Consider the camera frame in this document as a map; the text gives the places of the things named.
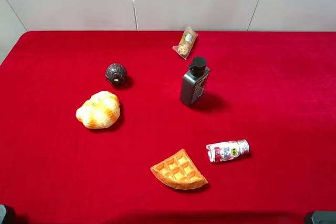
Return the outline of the red table cloth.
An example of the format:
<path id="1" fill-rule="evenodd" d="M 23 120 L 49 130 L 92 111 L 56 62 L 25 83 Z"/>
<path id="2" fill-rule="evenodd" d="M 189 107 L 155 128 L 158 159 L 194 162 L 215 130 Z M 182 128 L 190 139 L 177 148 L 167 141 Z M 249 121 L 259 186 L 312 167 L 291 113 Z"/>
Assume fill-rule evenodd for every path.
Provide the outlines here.
<path id="1" fill-rule="evenodd" d="M 1 64 L 1 203 L 18 223 L 302 223 L 335 210 L 335 33 L 204 32 L 202 97 L 180 102 L 178 31 L 30 31 Z M 108 66 L 127 78 L 113 85 Z M 88 129 L 100 91 L 120 116 Z M 208 144 L 246 140 L 211 163 Z M 150 168 L 185 149 L 208 181 L 180 190 Z"/>

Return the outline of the dark brown avocado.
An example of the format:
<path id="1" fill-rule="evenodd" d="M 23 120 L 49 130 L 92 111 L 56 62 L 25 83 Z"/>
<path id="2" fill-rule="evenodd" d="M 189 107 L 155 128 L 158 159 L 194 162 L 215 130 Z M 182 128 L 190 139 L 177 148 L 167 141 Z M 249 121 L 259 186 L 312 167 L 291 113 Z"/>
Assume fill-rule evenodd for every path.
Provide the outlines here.
<path id="1" fill-rule="evenodd" d="M 105 77 L 113 85 L 122 85 L 127 78 L 127 70 L 122 64 L 112 63 L 106 69 Z"/>

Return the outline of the orange white bread bun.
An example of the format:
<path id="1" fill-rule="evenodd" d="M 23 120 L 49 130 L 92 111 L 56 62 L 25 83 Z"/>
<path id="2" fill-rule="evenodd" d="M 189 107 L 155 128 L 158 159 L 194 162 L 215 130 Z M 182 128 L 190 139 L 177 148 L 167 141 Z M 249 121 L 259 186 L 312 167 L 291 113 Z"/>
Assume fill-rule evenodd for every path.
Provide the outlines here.
<path id="1" fill-rule="evenodd" d="M 95 93 L 76 110 L 77 120 L 92 130 L 109 128 L 119 116 L 119 99 L 109 91 Z"/>

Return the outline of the wrapped chocolate balls pack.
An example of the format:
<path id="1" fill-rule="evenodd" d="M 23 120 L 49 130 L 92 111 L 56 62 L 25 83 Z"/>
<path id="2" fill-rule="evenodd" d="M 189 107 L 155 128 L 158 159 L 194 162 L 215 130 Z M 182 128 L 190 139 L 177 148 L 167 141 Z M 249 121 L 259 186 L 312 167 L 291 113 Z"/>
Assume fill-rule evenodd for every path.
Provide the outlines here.
<path id="1" fill-rule="evenodd" d="M 177 46 L 173 46 L 172 49 L 177 52 L 179 56 L 186 60 L 197 37 L 198 34 L 191 27 L 186 27 L 179 44 Z"/>

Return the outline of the small pink yogurt bottle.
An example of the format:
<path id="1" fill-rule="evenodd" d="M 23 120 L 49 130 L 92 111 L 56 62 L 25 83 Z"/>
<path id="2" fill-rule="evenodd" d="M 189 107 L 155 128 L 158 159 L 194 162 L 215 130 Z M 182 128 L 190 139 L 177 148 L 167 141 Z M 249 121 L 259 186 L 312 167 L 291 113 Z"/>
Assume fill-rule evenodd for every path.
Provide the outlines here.
<path id="1" fill-rule="evenodd" d="M 227 141 L 205 146 L 211 163 L 231 161 L 250 150 L 246 140 Z"/>

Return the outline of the waffle slice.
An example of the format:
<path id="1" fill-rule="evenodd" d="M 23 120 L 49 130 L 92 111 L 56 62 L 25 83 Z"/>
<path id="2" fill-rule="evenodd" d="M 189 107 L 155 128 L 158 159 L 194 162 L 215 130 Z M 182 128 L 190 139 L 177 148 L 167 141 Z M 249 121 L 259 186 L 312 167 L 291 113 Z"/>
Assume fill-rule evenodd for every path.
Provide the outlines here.
<path id="1" fill-rule="evenodd" d="M 150 170 L 160 182 L 174 189 L 192 190 L 208 184 L 185 149 L 152 166 Z"/>

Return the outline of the black pump bottle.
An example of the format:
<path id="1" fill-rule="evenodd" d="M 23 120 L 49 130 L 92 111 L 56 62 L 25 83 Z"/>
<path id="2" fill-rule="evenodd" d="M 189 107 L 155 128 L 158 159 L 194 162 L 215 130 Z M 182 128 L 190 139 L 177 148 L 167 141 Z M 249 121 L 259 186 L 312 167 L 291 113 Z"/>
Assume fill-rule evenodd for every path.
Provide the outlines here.
<path id="1" fill-rule="evenodd" d="M 207 61 L 203 57 L 195 57 L 188 65 L 188 72 L 183 76 L 180 101 L 191 106 L 202 95 L 210 73 Z"/>

